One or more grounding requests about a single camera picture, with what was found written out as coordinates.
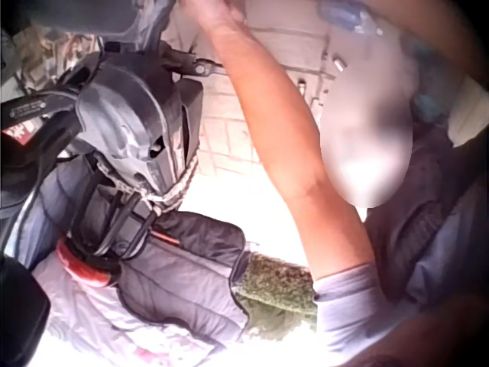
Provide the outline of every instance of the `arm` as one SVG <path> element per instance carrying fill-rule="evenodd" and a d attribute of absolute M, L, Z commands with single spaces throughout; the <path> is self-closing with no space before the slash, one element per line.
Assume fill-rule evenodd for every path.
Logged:
<path fill-rule="evenodd" d="M 251 139 L 299 230 L 314 280 L 372 263 L 355 208 L 326 173 L 309 107 L 278 62 L 223 0 L 186 0 L 236 90 Z"/>

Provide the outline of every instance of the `hand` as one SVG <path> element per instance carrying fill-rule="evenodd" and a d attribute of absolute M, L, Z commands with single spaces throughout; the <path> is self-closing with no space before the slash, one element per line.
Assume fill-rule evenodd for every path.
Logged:
<path fill-rule="evenodd" d="M 180 4 L 205 32 L 242 24 L 245 20 L 233 0 L 180 0 Z"/>

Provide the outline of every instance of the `person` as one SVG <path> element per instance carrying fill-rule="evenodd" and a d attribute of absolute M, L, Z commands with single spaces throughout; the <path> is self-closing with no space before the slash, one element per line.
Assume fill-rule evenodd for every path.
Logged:
<path fill-rule="evenodd" d="M 480 173 L 480 166 L 487 166 L 487 159 L 480 158 L 481 151 L 487 149 L 484 136 L 479 135 L 449 154 L 442 150 L 444 160 L 433 153 L 428 164 L 423 159 L 421 165 L 414 164 L 417 175 L 409 180 L 423 178 L 420 172 L 435 167 L 440 174 L 435 175 L 439 185 L 423 191 L 422 205 L 416 202 L 418 206 L 406 206 L 413 217 L 396 227 L 397 244 L 411 241 L 418 248 L 405 246 L 388 251 L 392 244 L 387 237 L 392 232 L 377 231 L 379 215 L 376 213 L 364 225 L 356 209 L 338 193 L 323 160 L 319 130 L 307 104 L 279 63 L 253 37 L 240 11 L 225 0 L 181 3 L 210 39 L 222 61 L 264 169 L 300 233 L 314 280 L 325 364 L 365 367 L 449 363 L 458 346 L 478 333 L 479 326 L 489 317 L 489 303 L 479 293 L 457 294 L 467 289 L 463 281 L 457 287 L 452 286 L 469 254 L 477 253 L 475 257 L 482 259 L 473 268 L 482 269 L 487 264 L 484 262 L 489 255 L 487 246 L 477 251 L 481 239 L 482 242 L 487 239 L 487 230 L 478 241 L 470 238 L 470 245 L 465 247 L 444 247 L 450 236 L 452 242 L 458 240 L 453 231 L 455 227 L 461 228 L 456 220 L 463 218 L 463 213 L 468 210 L 477 216 L 481 209 L 484 212 L 484 203 L 472 194 L 457 204 L 455 223 L 447 220 L 459 198 L 455 192 L 464 193 Z M 420 134 L 419 130 L 429 134 Z M 425 125 L 413 126 L 413 140 L 426 143 L 438 133 L 438 129 Z M 458 163 L 453 166 L 455 169 L 450 161 Z M 463 162 L 471 162 L 468 165 L 474 168 L 471 175 L 463 184 L 450 187 L 446 196 L 437 196 L 443 177 L 465 172 L 461 169 Z M 410 201 L 404 196 L 407 189 L 403 186 L 406 185 L 401 184 L 387 205 L 380 207 L 380 218 L 385 219 L 389 213 L 399 215 L 399 210 L 394 211 L 396 205 L 407 205 L 405 202 Z M 478 212 L 474 209 L 477 201 Z M 487 218 L 482 219 L 483 228 L 487 228 Z M 439 235 L 441 229 L 445 230 L 444 235 Z M 385 246 L 372 242 L 377 240 L 385 241 Z M 446 249 L 450 250 L 449 260 L 443 258 Z M 450 266 L 455 273 L 447 277 L 446 269 Z M 433 271 L 430 276 L 434 280 L 428 276 L 429 271 Z M 461 278 L 470 278 L 463 271 L 460 274 Z M 487 272 L 478 272 L 476 278 L 486 281 Z"/>

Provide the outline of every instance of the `gray sleeve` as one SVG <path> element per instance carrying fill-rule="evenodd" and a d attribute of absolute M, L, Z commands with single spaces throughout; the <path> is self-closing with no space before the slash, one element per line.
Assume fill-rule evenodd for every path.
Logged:
<path fill-rule="evenodd" d="M 346 362 L 365 347 L 369 321 L 386 305 L 375 264 L 320 279 L 314 291 L 322 347 L 335 364 Z"/>

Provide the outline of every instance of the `skin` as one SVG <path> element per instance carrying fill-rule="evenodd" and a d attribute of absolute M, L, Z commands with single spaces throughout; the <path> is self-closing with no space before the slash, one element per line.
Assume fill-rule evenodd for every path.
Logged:
<path fill-rule="evenodd" d="M 436 10 L 435 2 L 430 2 L 431 10 Z M 296 86 L 251 35 L 232 5 L 225 0 L 180 3 L 202 27 L 226 68 L 257 153 L 299 230 L 313 279 L 374 263 L 371 243 L 355 208 L 336 192 L 327 174 L 318 128 Z M 432 46 L 451 55 L 452 49 L 405 16 L 408 12 L 402 7 L 408 9 L 411 2 L 398 2 L 398 8 L 383 5 L 381 0 L 371 3 L 379 13 L 384 10 L 388 18 L 399 18 L 413 33 L 426 35 Z M 443 24 L 451 21 L 453 18 L 446 19 Z M 463 65 L 478 74 L 477 63 Z M 449 353 L 487 319 L 488 310 L 486 301 L 477 296 L 457 296 L 435 313 L 402 323 L 348 365 L 372 365 L 364 361 L 379 356 L 389 356 L 402 366 L 444 365 Z"/>

